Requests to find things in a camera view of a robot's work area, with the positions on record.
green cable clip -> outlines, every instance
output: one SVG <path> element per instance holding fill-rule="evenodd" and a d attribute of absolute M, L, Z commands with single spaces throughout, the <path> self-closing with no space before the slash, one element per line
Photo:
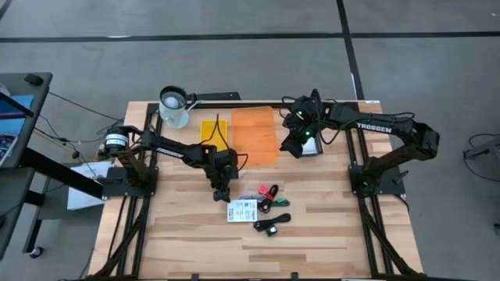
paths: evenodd
<path fill-rule="evenodd" d="M 274 206 L 274 207 L 287 207 L 287 206 L 290 206 L 290 201 L 288 201 L 287 199 L 284 199 L 284 198 L 278 198 L 276 201 L 273 201 L 273 203 L 271 204 L 271 206 Z"/>

paper label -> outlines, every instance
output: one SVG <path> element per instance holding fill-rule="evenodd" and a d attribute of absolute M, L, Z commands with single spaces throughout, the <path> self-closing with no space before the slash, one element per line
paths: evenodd
<path fill-rule="evenodd" d="M 126 142 L 123 140 L 107 140 L 106 144 L 118 144 L 125 146 Z"/>
<path fill-rule="evenodd" d="M 227 205 L 227 222 L 256 222 L 257 200 L 231 200 Z"/>

electronics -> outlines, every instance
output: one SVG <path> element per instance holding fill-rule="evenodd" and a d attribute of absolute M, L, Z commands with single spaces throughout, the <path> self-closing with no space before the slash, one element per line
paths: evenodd
<path fill-rule="evenodd" d="M 9 134 L 0 134 L 0 167 L 9 157 L 10 152 L 16 145 L 17 137 Z"/>

barcode sticker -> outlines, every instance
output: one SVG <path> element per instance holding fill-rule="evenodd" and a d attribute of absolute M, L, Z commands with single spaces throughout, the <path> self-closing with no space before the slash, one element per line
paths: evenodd
<path fill-rule="evenodd" d="M 232 200 L 227 205 L 227 222 L 256 222 L 257 200 Z"/>

caster wheel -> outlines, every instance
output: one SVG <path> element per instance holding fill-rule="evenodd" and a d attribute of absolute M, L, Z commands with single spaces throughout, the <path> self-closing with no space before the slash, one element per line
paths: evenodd
<path fill-rule="evenodd" d="M 30 252 L 30 258 L 38 258 L 41 256 L 41 254 L 44 252 L 44 248 L 42 247 L 35 247 L 31 252 Z"/>

